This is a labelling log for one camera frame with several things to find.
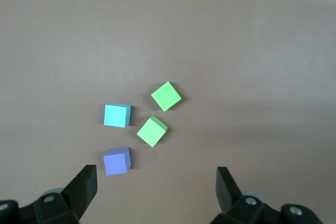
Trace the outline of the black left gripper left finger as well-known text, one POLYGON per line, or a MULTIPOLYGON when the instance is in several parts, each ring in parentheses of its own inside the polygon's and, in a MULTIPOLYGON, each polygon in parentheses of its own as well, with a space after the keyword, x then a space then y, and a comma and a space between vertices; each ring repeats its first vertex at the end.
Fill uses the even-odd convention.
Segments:
POLYGON ((79 223, 97 190, 97 167, 86 165, 62 192, 49 193, 35 201, 37 222, 79 223))

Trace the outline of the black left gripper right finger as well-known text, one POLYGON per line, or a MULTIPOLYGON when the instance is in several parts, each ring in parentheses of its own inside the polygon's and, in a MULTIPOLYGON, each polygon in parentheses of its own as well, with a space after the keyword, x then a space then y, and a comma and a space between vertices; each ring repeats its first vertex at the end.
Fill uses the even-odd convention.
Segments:
POLYGON ((243 194, 226 167, 216 170, 216 197, 222 212, 211 223, 281 223, 280 212, 254 194, 243 194))

